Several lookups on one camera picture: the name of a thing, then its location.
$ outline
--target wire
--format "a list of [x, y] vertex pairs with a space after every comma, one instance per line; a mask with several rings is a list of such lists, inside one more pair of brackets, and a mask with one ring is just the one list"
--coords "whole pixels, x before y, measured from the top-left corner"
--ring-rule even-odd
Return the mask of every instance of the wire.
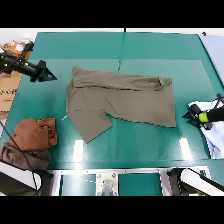
[[18, 60], [20, 60], [27, 52], [25, 51], [22, 55], [20, 55], [17, 59], [15, 59], [11, 64], [9, 64], [8, 66], [6, 66], [4, 69], [2, 69], [0, 71], [0, 73], [4, 72], [5, 70], [7, 70], [9, 67], [11, 67], [12, 65], [14, 65]]
[[36, 195], [38, 196], [37, 183], [36, 183], [36, 180], [35, 180], [35, 177], [34, 177], [34, 173], [33, 173], [32, 169], [31, 169], [30, 163], [29, 163], [29, 161], [28, 161], [28, 159], [27, 159], [25, 153], [20, 149], [20, 147], [17, 145], [17, 143], [16, 143], [16, 142], [14, 141], [14, 139], [11, 137], [11, 135], [9, 134], [9, 132], [7, 131], [7, 129], [5, 128], [5, 126], [2, 124], [1, 120], [0, 120], [0, 124], [1, 124], [1, 126], [2, 126], [2, 128], [3, 128], [3, 130], [6, 132], [6, 134], [9, 136], [9, 138], [12, 140], [12, 142], [16, 145], [17, 148], [15, 147], [15, 149], [17, 149], [18, 151], [20, 151], [20, 152], [23, 154], [23, 156], [24, 156], [24, 158], [25, 158], [25, 160], [26, 160], [26, 162], [27, 162], [27, 165], [28, 165], [28, 167], [29, 167], [29, 169], [30, 169], [30, 171], [31, 171], [31, 173], [32, 173], [32, 176], [33, 176], [33, 182], [34, 182], [35, 190], [36, 190]]

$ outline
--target green tabletop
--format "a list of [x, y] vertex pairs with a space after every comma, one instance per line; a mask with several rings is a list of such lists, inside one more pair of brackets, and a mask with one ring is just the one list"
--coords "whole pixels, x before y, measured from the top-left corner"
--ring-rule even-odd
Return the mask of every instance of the green tabletop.
[[[212, 178], [224, 184], [223, 160], [210, 160], [200, 131], [181, 118], [187, 103], [212, 100], [215, 93], [223, 94], [221, 82], [197, 35], [39, 33], [31, 61], [36, 63], [38, 59], [47, 61], [58, 80], [33, 84], [24, 76], [6, 128], [13, 133], [13, 128], [23, 118], [55, 117], [59, 143], [50, 149], [50, 169], [208, 165]], [[77, 160], [75, 141], [81, 140], [81, 136], [65, 113], [65, 87], [71, 80], [72, 66], [117, 72], [119, 64], [120, 73], [156, 73], [173, 78], [178, 126], [171, 130], [110, 117], [113, 127], [84, 144], [82, 158]], [[184, 89], [183, 83], [189, 85], [191, 81], [193, 85]], [[188, 140], [190, 160], [184, 158], [181, 151], [179, 140], [182, 138]], [[1, 144], [7, 141], [7, 136], [3, 134], [0, 141]]]

